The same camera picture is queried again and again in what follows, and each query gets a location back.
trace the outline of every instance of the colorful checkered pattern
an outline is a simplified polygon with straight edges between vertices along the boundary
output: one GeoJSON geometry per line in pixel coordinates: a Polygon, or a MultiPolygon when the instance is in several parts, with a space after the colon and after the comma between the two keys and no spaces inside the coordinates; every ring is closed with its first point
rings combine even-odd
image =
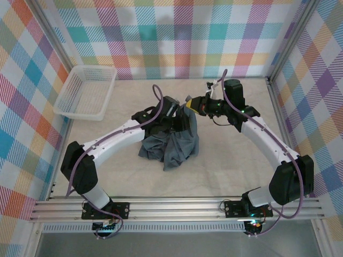
{"type": "Polygon", "coordinates": [[[277,78],[296,150],[315,160],[315,191],[343,251],[343,1],[321,0],[277,78]]]}
{"type": "Polygon", "coordinates": [[[119,79],[260,76],[293,3],[55,0],[83,62],[114,65],[119,79]]]}
{"type": "Polygon", "coordinates": [[[302,0],[301,1],[300,6],[298,7],[298,10],[296,11],[295,16],[293,17],[293,20],[290,23],[284,38],[282,39],[282,42],[281,42],[281,44],[279,46],[279,49],[278,49],[277,53],[274,56],[272,64],[271,64],[271,66],[268,69],[267,77],[269,77],[272,74],[273,70],[275,69],[276,63],[279,60],[279,57],[280,57],[281,53],[286,49],[286,44],[288,42],[288,39],[292,35],[296,25],[298,24],[298,22],[299,22],[299,20],[301,18],[301,15],[304,13],[305,7],[306,7],[308,2],[309,2],[309,0],[302,0]]]}
{"type": "Polygon", "coordinates": [[[68,74],[24,0],[0,2],[0,256],[20,256],[66,122],[53,104],[68,74]]]}

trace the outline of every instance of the metal extrusion bar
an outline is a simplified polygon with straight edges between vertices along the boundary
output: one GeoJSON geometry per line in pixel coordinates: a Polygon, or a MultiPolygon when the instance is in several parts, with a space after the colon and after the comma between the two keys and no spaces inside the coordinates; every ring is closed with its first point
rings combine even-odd
{"type": "Polygon", "coordinates": [[[302,32],[304,31],[308,21],[312,17],[313,12],[317,8],[320,0],[310,0],[308,1],[305,10],[299,20],[299,22],[296,24],[296,27],[294,28],[291,36],[289,37],[286,47],[284,51],[282,51],[276,65],[275,69],[273,70],[272,74],[270,75],[270,82],[273,84],[275,82],[275,79],[279,75],[280,71],[282,70],[284,64],[286,63],[289,55],[292,53],[293,48],[295,47],[296,43],[298,42],[302,32]]]}
{"type": "Polygon", "coordinates": [[[38,23],[41,25],[47,39],[50,41],[51,46],[56,51],[57,55],[61,59],[64,67],[68,72],[73,68],[73,63],[70,61],[68,54],[65,52],[59,38],[57,37],[54,28],[51,26],[47,17],[45,16],[41,6],[37,0],[25,0],[28,7],[31,9],[33,15],[37,19],[38,23]]]}
{"type": "MultiPolygon", "coordinates": [[[[244,232],[242,221],[221,222],[134,222],[124,223],[121,232],[194,233],[194,232],[244,232]]],[[[44,223],[42,233],[90,233],[92,222],[44,223]]],[[[101,232],[112,232],[102,229],[101,232]]]]}
{"type": "Polygon", "coordinates": [[[275,90],[269,84],[267,79],[266,79],[266,85],[267,85],[268,93],[270,96],[270,100],[271,100],[272,105],[273,105],[274,113],[275,113],[275,116],[277,118],[277,122],[279,125],[279,130],[280,130],[280,133],[282,136],[282,140],[285,144],[290,146],[291,149],[294,149],[294,146],[292,144],[292,141],[290,139],[290,136],[289,136],[289,133],[287,130],[286,122],[284,121],[284,118],[283,118],[282,113],[281,113],[281,108],[280,108],[280,105],[278,103],[277,96],[275,94],[275,90]]]}
{"type": "MultiPolygon", "coordinates": [[[[238,201],[239,197],[230,198],[112,198],[116,202],[130,202],[129,219],[134,222],[189,222],[189,221],[240,221],[254,220],[246,218],[225,218],[219,209],[224,199],[238,201]]],[[[85,222],[81,219],[82,198],[51,199],[37,202],[31,216],[31,222],[85,222]]],[[[285,205],[284,214],[293,214],[299,201],[285,205]]],[[[278,216],[267,218],[275,220],[278,216]]],[[[324,218],[323,210],[316,198],[305,198],[303,208],[297,215],[298,220],[324,218]]]]}
{"type": "Polygon", "coordinates": [[[54,168],[54,172],[52,175],[52,179],[50,180],[49,186],[48,186],[48,190],[47,190],[47,194],[46,194],[46,199],[49,200],[50,195],[54,192],[53,188],[55,186],[55,181],[56,181],[56,176],[57,173],[59,172],[61,165],[62,165],[62,159],[63,159],[63,155],[65,153],[65,150],[68,146],[68,138],[70,136],[70,132],[71,132],[71,128],[73,126],[73,119],[69,119],[68,124],[67,124],[67,128],[66,128],[66,132],[65,132],[65,137],[64,137],[64,141],[62,143],[62,146],[59,148],[59,155],[58,155],[58,159],[54,168]]]}

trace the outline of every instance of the wire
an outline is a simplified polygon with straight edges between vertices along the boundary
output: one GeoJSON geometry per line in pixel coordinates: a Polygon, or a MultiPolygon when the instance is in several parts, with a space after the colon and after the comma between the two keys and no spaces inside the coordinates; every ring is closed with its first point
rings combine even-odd
{"type": "Polygon", "coordinates": [[[262,210],[262,212],[263,212],[263,215],[264,215],[264,220],[261,222],[261,224],[264,224],[265,222],[266,222],[266,211],[263,209],[263,208],[261,208],[261,210],[262,210]]]}
{"type": "Polygon", "coordinates": [[[81,162],[81,160],[82,160],[82,159],[83,159],[83,158],[93,149],[93,147],[96,148],[99,144],[103,143],[103,142],[106,141],[107,139],[109,139],[109,138],[111,138],[111,137],[113,137],[113,136],[115,136],[115,135],[117,135],[117,134],[125,133],[126,131],[134,130],[134,129],[138,129],[138,128],[140,128],[140,127],[143,127],[143,126],[145,126],[146,124],[149,124],[150,122],[153,122],[153,121],[158,117],[158,115],[161,113],[162,108],[163,108],[163,94],[162,94],[162,91],[161,91],[160,87],[154,84],[154,85],[152,86],[152,89],[153,89],[153,92],[154,92],[155,96],[157,96],[156,91],[155,91],[155,88],[157,88],[157,90],[159,91],[159,93],[160,93],[160,99],[161,99],[161,100],[160,100],[160,101],[161,101],[160,108],[159,108],[158,112],[155,114],[155,116],[152,117],[150,120],[148,120],[148,121],[146,121],[146,122],[144,122],[144,123],[142,123],[142,124],[139,124],[139,125],[137,125],[137,126],[127,127],[127,128],[125,128],[125,129],[123,129],[123,130],[117,130],[117,131],[115,131],[115,132],[113,132],[113,133],[107,135],[106,137],[100,139],[100,140],[99,140],[98,142],[96,142],[94,145],[90,146],[87,150],[85,150],[85,151],[80,155],[79,159],[77,159],[77,161],[76,161],[76,163],[75,163],[75,165],[74,165],[74,167],[73,167],[73,169],[72,169],[72,171],[71,171],[70,179],[69,179],[69,184],[68,184],[68,190],[67,190],[67,193],[66,193],[66,197],[68,197],[68,196],[70,195],[71,187],[72,187],[72,183],[73,183],[73,180],[74,180],[74,176],[75,176],[75,172],[76,172],[77,166],[79,165],[79,163],[81,162]]]}
{"type": "MultiPolygon", "coordinates": [[[[71,194],[72,190],[71,190],[71,187],[72,187],[72,183],[73,183],[73,180],[74,180],[74,176],[75,176],[75,173],[76,173],[76,168],[77,166],[79,165],[79,163],[81,162],[81,160],[93,149],[93,148],[96,148],[99,144],[103,143],[104,141],[106,141],[107,139],[117,135],[117,134],[120,134],[120,133],[125,133],[126,131],[129,131],[129,130],[135,130],[135,129],[138,129],[140,127],[143,127],[147,124],[149,124],[150,122],[153,122],[155,119],[157,119],[158,115],[161,113],[162,111],[162,108],[163,108],[163,94],[162,94],[162,91],[161,91],[161,88],[155,84],[153,84],[152,86],[152,90],[153,90],[153,93],[154,95],[156,96],[156,98],[160,101],[160,108],[158,110],[158,112],[155,114],[154,117],[152,117],[150,120],[146,121],[146,122],[143,122],[142,124],[138,124],[137,126],[133,126],[133,127],[128,127],[128,128],[125,128],[123,130],[117,130],[109,135],[107,135],[106,137],[100,139],[98,142],[96,142],[94,145],[90,146],[87,150],[85,150],[79,157],[79,159],[77,159],[77,161],[75,162],[75,165],[71,171],[71,174],[70,174],[70,179],[69,179],[69,184],[68,184],[68,190],[67,190],[67,193],[66,193],[66,198],[71,194]],[[155,88],[157,88],[157,90],[159,91],[159,94],[160,94],[160,97],[157,96],[156,94],[156,91],[155,91],[155,88]]],[[[94,204],[92,204],[91,202],[88,201],[88,203],[94,208],[96,209],[97,211],[101,212],[101,213],[104,213],[104,214],[107,214],[107,215],[111,215],[117,219],[119,219],[121,221],[121,226],[119,227],[119,229],[113,233],[111,233],[110,235],[108,235],[107,237],[103,237],[102,239],[108,239],[108,238],[111,238],[113,236],[115,236],[116,234],[118,234],[118,232],[123,228],[123,225],[124,225],[124,222],[123,222],[123,219],[119,216],[119,215],[116,215],[116,214],[113,214],[113,213],[109,213],[107,211],[104,211],[104,210],[101,210],[99,209],[98,207],[96,207],[94,204]]],[[[95,231],[95,234],[98,238],[101,238],[99,237],[98,235],[98,230],[97,229],[95,231]]]]}
{"type": "Polygon", "coordinates": [[[230,123],[229,123],[229,124],[218,124],[217,122],[215,122],[214,117],[212,118],[212,121],[213,121],[213,123],[214,123],[215,125],[217,125],[217,126],[231,126],[230,123]]]}
{"type": "Polygon", "coordinates": [[[260,127],[261,129],[263,129],[273,140],[274,142],[286,153],[286,155],[288,156],[288,158],[292,161],[294,167],[295,167],[295,170],[296,170],[296,173],[298,175],[298,178],[299,178],[299,186],[300,186],[300,199],[299,199],[299,205],[298,205],[298,208],[297,210],[295,211],[295,213],[292,215],[292,216],[286,216],[283,214],[283,210],[284,208],[282,207],[281,211],[278,211],[277,209],[275,209],[271,204],[269,204],[269,206],[272,208],[272,210],[274,210],[276,213],[278,213],[280,216],[279,218],[275,221],[274,225],[280,220],[281,217],[283,218],[286,218],[286,219],[292,219],[294,218],[296,215],[298,215],[298,213],[300,212],[301,208],[302,208],[302,204],[303,204],[303,199],[304,199],[304,185],[303,185],[303,180],[302,180],[302,176],[301,176],[301,172],[300,172],[300,169],[299,169],[299,166],[298,164],[296,163],[296,161],[294,160],[293,156],[288,152],[287,148],[283,146],[283,144],[273,135],[272,132],[270,132],[269,129],[265,129],[265,127],[259,123],[258,121],[256,121],[255,119],[251,118],[249,115],[241,112],[239,109],[237,109],[229,100],[229,98],[227,97],[226,95],[226,92],[225,92],[225,86],[224,86],[224,79],[225,79],[225,76],[227,74],[227,69],[224,70],[223,72],[223,75],[222,77],[218,80],[218,81],[221,81],[221,89],[223,91],[223,95],[224,95],[224,98],[226,100],[226,102],[230,105],[230,107],[235,110],[236,112],[240,113],[241,115],[243,115],[245,118],[247,118],[248,120],[252,121],[255,125],[257,125],[258,127],[260,127]]]}
{"type": "MultiPolygon", "coordinates": [[[[282,206],[281,207],[281,213],[283,213],[284,212],[284,207],[282,206]]],[[[275,227],[275,225],[279,222],[279,220],[281,219],[281,215],[277,218],[277,220],[273,223],[273,225],[271,225],[268,229],[266,229],[265,231],[263,231],[263,232],[261,232],[260,234],[253,234],[253,233],[251,233],[251,232],[249,232],[249,231],[246,231],[250,236],[262,236],[262,235],[265,235],[265,234],[267,234],[269,231],[271,231],[274,227],[275,227]]]]}
{"type": "Polygon", "coordinates": [[[219,204],[219,209],[220,209],[223,213],[225,212],[225,210],[221,208],[221,205],[222,205],[223,202],[225,202],[225,201],[231,201],[231,200],[229,200],[229,199],[224,199],[224,200],[222,200],[222,201],[220,202],[220,204],[219,204]]]}
{"type": "Polygon", "coordinates": [[[86,210],[86,209],[84,208],[85,201],[87,201],[87,200],[84,200],[84,201],[82,202],[82,204],[81,204],[82,210],[86,210]]]}

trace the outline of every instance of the metal frame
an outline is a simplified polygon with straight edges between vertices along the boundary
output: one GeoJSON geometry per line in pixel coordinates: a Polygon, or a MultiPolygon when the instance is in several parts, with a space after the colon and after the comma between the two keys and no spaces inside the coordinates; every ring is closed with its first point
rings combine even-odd
{"type": "Polygon", "coordinates": [[[284,37],[285,37],[290,25],[292,24],[293,17],[296,15],[296,12],[298,11],[301,2],[302,2],[302,0],[293,0],[292,5],[291,5],[291,7],[290,7],[290,9],[286,15],[286,19],[280,28],[279,35],[275,39],[275,42],[270,49],[269,57],[268,57],[265,65],[262,69],[262,77],[267,77],[270,75],[269,74],[270,66],[272,65],[274,57],[277,54],[277,52],[280,48],[280,45],[282,44],[284,37]]]}
{"type": "Polygon", "coordinates": [[[285,49],[282,51],[277,63],[275,64],[275,68],[270,75],[270,82],[273,84],[275,79],[279,75],[282,67],[286,63],[290,53],[292,52],[293,48],[297,44],[302,32],[304,31],[308,21],[312,17],[313,12],[316,10],[320,0],[309,0],[301,18],[299,19],[298,23],[296,24],[291,36],[289,37],[285,49]]]}
{"type": "MultiPolygon", "coordinates": [[[[92,222],[44,223],[42,233],[92,233],[92,222]]],[[[125,222],[121,233],[244,232],[242,221],[125,222]]],[[[112,232],[102,229],[101,232],[112,232]]]]}
{"type": "Polygon", "coordinates": [[[66,51],[64,50],[60,40],[58,39],[54,28],[51,26],[50,22],[45,16],[40,4],[37,2],[37,0],[25,0],[25,2],[31,9],[38,23],[41,25],[47,39],[50,41],[51,46],[61,59],[61,62],[63,63],[64,67],[68,72],[70,72],[74,65],[71,62],[66,51]]]}
{"type": "MultiPolygon", "coordinates": [[[[131,222],[184,222],[184,221],[240,221],[255,220],[255,218],[225,218],[225,213],[219,209],[223,200],[239,201],[241,197],[206,197],[206,198],[161,198],[161,197],[111,197],[115,202],[129,202],[130,214],[125,223],[131,222]]],[[[84,222],[81,219],[82,202],[78,196],[65,199],[55,197],[49,201],[38,202],[31,222],[84,222]]],[[[285,205],[284,214],[291,215],[297,209],[299,201],[285,205]]],[[[278,215],[267,218],[276,220],[278,215]]],[[[303,208],[296,217],[298,220],[324,218],[324,212],[316,198],[305,198],[303,208]]]]}
{"type": "Polygon", "coordinates": [[[53,187],[55,186],[56,176],[57,176],[57,173],[59,172],[59,165],[58,164],[62,163],[62,157],[63,157],[62,153],[65,153],[65,150],[67,148],[67,144],[66,143],[68,142],[68,138],[70,136],[71,128],[73,127],[73,122],[74,122],[73,119],[69,119],[68,124],[67,124],[64,141],[62,143],[61,150],[59,151],[58,160],[57,160],[56,166],[54,168],[51,181],[50,181],[49,186],[48,186],[48,192],[47,192],[47,194],[45,196],[45,199],[47,201],[49,200],[50,195],[53,192],[53,187]]]}
{"type": "MultiPolygon", "coordinates": [[[[49,21],[45,17],[41,7],[36,0],[25,0],[33,14],[37,18],[38,22],[43,28],[44,33],[49,39],[51,45],[57,52],[59,58],[64,64],[65,68],[70,71],[73,67],[68,55],[66,54],[64,48],[62,47],[54,29],[51,27],[49,21]]],[[[275,69],[272,72],[269,79],[267,79],[266,84],[274,107],[275,115],[278,121],[278,125],[281,131],[283,141],[289,146],[293,147],[292,141],[290,140],[289,134],[285,127],[285,121],[282,117],[278,101],[275,92],[272,87],[272,83],[275,81],[276,77],[280,73],[283,65],[285,64],[287,58],[292,52],[295,44],[297,43],[301,33],[303,32],[308,20],[310,19],[312,13],[315,11],[320,0],[309,1],[305,11],[296,25],[291,37],[289,38],[285,50],[282,52],[278,62],[275,65],[275,69]]],[[[72,121],[68,124],[68,129],[66,132],[66,139],[69,137],[72,127],[72,121]]],[[[61,153],[64,151],[66,144],[64,143],[61,149],[61,153]]],[[[63,197],[53,197],[50,198],[50,194],[53,191],[54,180],[57,174],[56,167],[53,179],[51,180],[49,190],[47,192],[47,201],[40,201],[37,203],[36,208],[32,214],[32,233],[29,238],[27,248],[25,250],[25,255],[27,257],[34,256],[41,233],[45,231],[56,232],[58,229],[63,229],[64,231],[72,231],[63,227],[63,224],[83,224],[85,225],[85,230],[83,232],[90,232],[89,225],[93,222],[85,222],[80,219],[82,212],[82,202],[81,197],[70,197],[69,199],[64,199],[63,197]],[[48,227],[49,224],[54,224],[54,229],[48,227]]],[[[210,231],[210,225],[218,224],[238,224],[237,229],[228,231],[242,231],[240,221],[237,218],[225,218],[225,214],[219,209],[219,204],[224,199],[229,200],[240,200],[241,197],[209,197],[209,198],[116,198],[113,197],[115,201],[128,201],[130,205],[130,217],[125,220],[124,223],[127,225],[131,224],[151,224],[160,222],[163,224],[172,222],[173,224],[209,224],[204,231],[210,231]]],[[[285,207],[285,214],[289,215],[294,213],[298,201],[291,202],[285,207]]],[[[267,221],[275,220],[278,216],[275,215],[273,218],[267,218],[267,221]]],[[[324,218],[324,212],[320,206],[319,200],[316,198],[305,198],[303,209],[297,216],[298,220],[311,219],[319,248],[323,256],[331,257],[338,256],[330,238],[330,234],[327,230],[327,225],[324,218]]]]}

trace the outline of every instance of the black bracket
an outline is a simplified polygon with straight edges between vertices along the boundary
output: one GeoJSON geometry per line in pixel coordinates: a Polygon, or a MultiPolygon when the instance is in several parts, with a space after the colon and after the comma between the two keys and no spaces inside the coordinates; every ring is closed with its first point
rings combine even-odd
{"type": "Polygon", "coordinates": [[[226,218],[264,218],[273,217],[273,211],[268,205],[260,206],[256,209],[252,209],[247,213],[247,210],[243,208],[242,201],[224,201],[224,210],[226,218]]]}
{"type": "MultiPolygon", "coordinates": [[[[129,202],[109,202],[102,210],[119,215],[123,220],[129,218],[129,202]]],[[[95,210],[88,202],[83,204],[82,220],[112,220],[113,216],[95,210]]]]}
{"type": "Polygon", "coordinates": [[[97,222],[97,223],[94,222],[92,224],[92,230],[93,231],[97,230],[99,237],[109,236],[113,231],[116,230],[116,227],[117,227],[117,223],[113,223],[113,224],[107,225],[107,226],[104,226],[102,223],[99,223],[99,222],[97,222]]]}
{"type": "Polygon", "coordinates": [[[250,221],[244,221],[244,228],[245,228],[245,232],[244,234],[247,235],[257,235],[260,234],[262,231],[262,224],[257,226],[255,223],[251,223],[250,221]]]}

